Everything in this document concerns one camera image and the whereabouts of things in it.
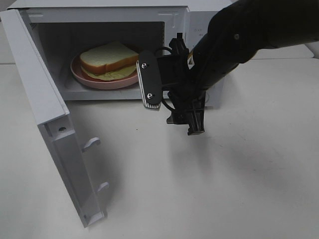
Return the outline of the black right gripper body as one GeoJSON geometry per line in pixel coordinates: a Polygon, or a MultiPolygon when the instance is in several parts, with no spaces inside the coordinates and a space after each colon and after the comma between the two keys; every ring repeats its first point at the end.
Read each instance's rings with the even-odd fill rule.
{"type": "Polygon", "coordinates": [[[189,126],[188,135],[196,135],[204,132],[204,91],[196,91],[196,77],[190,72],[188,59],[190,51],[178,33],[168,47],[160,47],[157,51],[168,51],[168,55],[157,57],[162,89],[168,91],[168,97],[173,106],[169,106],[162,99],[164,106],[170,110],[171,115],[166,123],[189,126]]]}

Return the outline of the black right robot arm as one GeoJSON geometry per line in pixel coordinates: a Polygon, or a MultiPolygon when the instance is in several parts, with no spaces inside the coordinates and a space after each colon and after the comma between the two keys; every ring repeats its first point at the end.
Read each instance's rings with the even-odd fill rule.
{"type": "Polygon", "coordinates": [[[191,49],[178,36],[169,43],[172,59],[159,63],[168,90],[168,124],[186,124],[188,134],[204,132],[206,91],[261,49],[278,49],[319,39],[316,0],[239,0],[210,20],[191,49]]]}

